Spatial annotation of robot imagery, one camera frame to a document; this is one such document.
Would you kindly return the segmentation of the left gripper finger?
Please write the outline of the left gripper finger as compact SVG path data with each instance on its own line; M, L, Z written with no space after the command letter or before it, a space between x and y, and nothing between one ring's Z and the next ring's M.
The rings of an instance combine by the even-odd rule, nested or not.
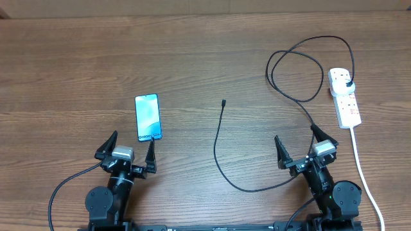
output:
M155 139L152 138L148 147L148 152L145 158L146 172L155 174L157 172L157 164L155 159Z
M114 148L116 147L116 141L118 132L115 130L112 135L96 150L94 158L103 160L104 158L111 156Z

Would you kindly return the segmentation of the white charger plug adapter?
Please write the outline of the white charger plug adapter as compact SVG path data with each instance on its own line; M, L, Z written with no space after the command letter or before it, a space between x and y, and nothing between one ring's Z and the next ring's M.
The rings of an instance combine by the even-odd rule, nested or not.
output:
M330 85L331 95L334 97L352 94L355 91L355 84L345 80L334 80Z

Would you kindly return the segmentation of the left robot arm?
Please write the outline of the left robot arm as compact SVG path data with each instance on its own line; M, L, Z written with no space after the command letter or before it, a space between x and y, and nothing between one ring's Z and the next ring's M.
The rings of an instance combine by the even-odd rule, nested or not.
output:
M94 158L101 161L99 166L110 178L106 186L91 189L85 198L85 208L89 212L88 230L137 230L137 225L125 217L134 180L146 179L147 174L157 172L155 140L150 141L145 158L146 165L134 164L134 149L118 146L117 131L96 150Z

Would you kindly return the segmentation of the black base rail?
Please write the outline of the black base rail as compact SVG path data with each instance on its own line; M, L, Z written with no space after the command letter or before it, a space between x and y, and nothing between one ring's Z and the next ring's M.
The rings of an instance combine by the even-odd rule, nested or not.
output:
M133 224L129 227L115 227L115 228L80 228L78 231L90 231L90 230L132 230L132 231L304 231L315 230L315 228L307 225L303 221L292 221L288 228L285 228L286 221L276 221L269 225L194 225L194 226L180 226L180 227L167 227L166 225L136 225Z

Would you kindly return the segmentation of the cardboard backdrop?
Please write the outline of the cardboard backdrop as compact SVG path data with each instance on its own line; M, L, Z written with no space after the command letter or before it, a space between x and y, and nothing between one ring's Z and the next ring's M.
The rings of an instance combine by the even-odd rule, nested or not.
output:
M2 19L410 9L410 0L1 0Z

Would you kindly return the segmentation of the white power strip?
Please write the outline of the white power strip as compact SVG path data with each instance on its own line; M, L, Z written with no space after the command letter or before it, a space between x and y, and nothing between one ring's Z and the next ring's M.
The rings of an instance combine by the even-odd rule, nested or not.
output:
M328 72L329 89L332 81L351 81L349 71L343 68L332 68ZM333 96L333 102L337 115L338 125L342 129L350 129L362 123L358 103L354 92L339 97Z

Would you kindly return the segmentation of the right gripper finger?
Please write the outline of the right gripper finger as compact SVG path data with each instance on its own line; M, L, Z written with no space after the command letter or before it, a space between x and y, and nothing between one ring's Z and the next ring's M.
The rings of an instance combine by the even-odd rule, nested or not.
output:
M279 169L287 169L287 165L293 162L283 143L280 141L279 136L274 137L275 147L277 150L277 163Z
M312 123L310 126L317 142L322 142L329 140L335 147L338 146L338 141L329 136L327 133L323 132L315 123Z

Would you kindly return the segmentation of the blue Galaxy smartphone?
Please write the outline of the blue Galaxy smartphone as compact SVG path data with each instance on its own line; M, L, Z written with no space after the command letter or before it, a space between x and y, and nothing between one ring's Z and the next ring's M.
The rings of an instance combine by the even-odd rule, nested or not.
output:
M135 97L137 139L139 142L162 139L159 98L157 94Z

